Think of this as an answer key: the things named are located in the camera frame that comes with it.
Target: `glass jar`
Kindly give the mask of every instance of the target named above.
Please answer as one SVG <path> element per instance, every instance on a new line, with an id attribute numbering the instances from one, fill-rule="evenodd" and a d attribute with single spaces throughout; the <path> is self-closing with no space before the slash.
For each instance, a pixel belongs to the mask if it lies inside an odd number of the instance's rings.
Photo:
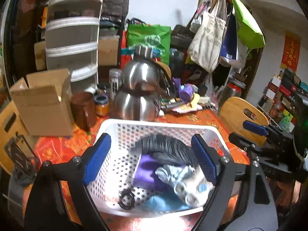
<path id="1" fill-rule="evenodd" d="M 109 70 L 109 83 L 110 83 L 110 99 L 113 101 L 116 92 L 122 86 L 122 71 L 120 69 Z"/>

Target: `jar lid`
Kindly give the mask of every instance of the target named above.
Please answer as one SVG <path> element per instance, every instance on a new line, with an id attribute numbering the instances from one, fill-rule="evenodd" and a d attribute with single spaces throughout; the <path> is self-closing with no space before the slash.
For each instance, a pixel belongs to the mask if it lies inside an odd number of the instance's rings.
<path id="1" fill-rule="evenodd" d="M 96 95 L 94 96 L 94 102 L 98 104 L 106 104 L 109 102 L 109 99 L 106 95 Z"/>
<path id="2" fill-rule="evenodd" d="M 111 69 L 111 70 L 109 70 L 109 76 L 120 77 L 120 76 L 122 76 L 122 70 L 120 70 L 120 69 Z"/>
<path id="3" fill-rule="evenodd" d="M 97 85 L 98 89 L 109 89 L 110 83 L 109 82 L 101 82 Z"/>
<path id="4" fill-rule="evenodd" d="M 245 84 L 245 83 L 240 82 L 239 80 L 237 80 L 237 79 L 235 79 L 235 78 L 233 78 L 233 79 L 231 80 L 231 82 L 232 82 L 233 84 L 239 86 L 239 87 L 242 88 L 242 89 L 246 88 L 246 84 Z"/>

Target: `orange tablecloth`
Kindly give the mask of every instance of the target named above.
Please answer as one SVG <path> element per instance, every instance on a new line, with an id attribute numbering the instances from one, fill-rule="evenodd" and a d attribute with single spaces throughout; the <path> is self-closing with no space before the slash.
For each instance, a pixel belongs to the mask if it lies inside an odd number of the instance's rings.
<path id="1" fill-rule="evenodd" d="M 75 126 L 74 134 L 71 137 L 41 137 L 39 138 L 34 152 L 42 163 L 45 160 L 50 160 L 53 164 L 69 161 L 72 157 L 81 156 L 88 146 L 95 141 L 96 134 L 101 126 L 101 123 L 107 118 L 98 118 L 97 123 L 87 133 Z M 217 128 L 223 137 L 227 147 L 236 163 L 248 164 L 248 158 L 237 146 L 229 142 L 228 129 L 223 125 L 211 110 L 203 110 L 191 115 L 165 115 L 158 118 L 158 122 L 194 124 L 194 125 L 210 125 Z M 61 182 L 64 198 L 67 204 L 69 216 L 72 221 L 80 223 L 78 216 L 75 213 L 74 205 L 70 197 L 70 192 L 66 182 Z M 24 190 L 23 195 L 23 212 L 26 209 L 27 200 L 31 191 L 32 185 Z M 223 222 L 228 221 L 233 213 L 237 196 L 232 197 L 229 201 Z M 101 213 L 104 221 L 108 224 L 111 231 L 141 231 L 141 230 L 177 230 L 190 231 L 195 225 L 200 213 L 182 217 L 159 217 L 159 218 L 127 218 L 106 213 Z"/>

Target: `green shopping bag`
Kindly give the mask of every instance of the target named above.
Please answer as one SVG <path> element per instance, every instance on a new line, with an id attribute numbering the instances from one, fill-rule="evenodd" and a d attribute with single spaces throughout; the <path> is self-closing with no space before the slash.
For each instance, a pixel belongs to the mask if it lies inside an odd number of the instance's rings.
<path id="1" fill-rule="evenodd" d="M 249 49 L 265 47 L 264 36 L 256 20 L 240 0 L 232 0 L 238 21 L 238 36 Z"/>
<path id="2" fill-rule="evenodd" d="M 159 49 L 161 61 L 169 65 L 171 27 L 129 24 L 127 34 L 127 46 L 143 45 Z"/>

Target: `stainless steel kettle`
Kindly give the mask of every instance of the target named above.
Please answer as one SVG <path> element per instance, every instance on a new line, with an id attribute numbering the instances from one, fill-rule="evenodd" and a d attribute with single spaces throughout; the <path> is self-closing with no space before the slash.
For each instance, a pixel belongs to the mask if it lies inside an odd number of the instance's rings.
<path id="1" fill-rule="evenodd" d="M 122 71 L 123 85 L 114 99 L 115 113 L 125 120 L 153 121 L 161 109 L 161 97 L 175 97 L 166 71 L 152 57 L 149 47 L 137 46 L 134 59 Z"/>
<path id="2" fill-rule="evenodd" d="M 176 96 L 173 82 L 167 72 L 152 58 L 153 49 L 136 46 L 134 59 L 122 71 L 123 86 L 130 90 L 156 91 L 165 99 Z"/>
<path id="3" fill-rule="evenodd" d="M 122 86 L 116 93 L 114 108 L 121 119 L 154 121 L 161 109 L 161 98 L 155 92 L 129 91 Z"/>

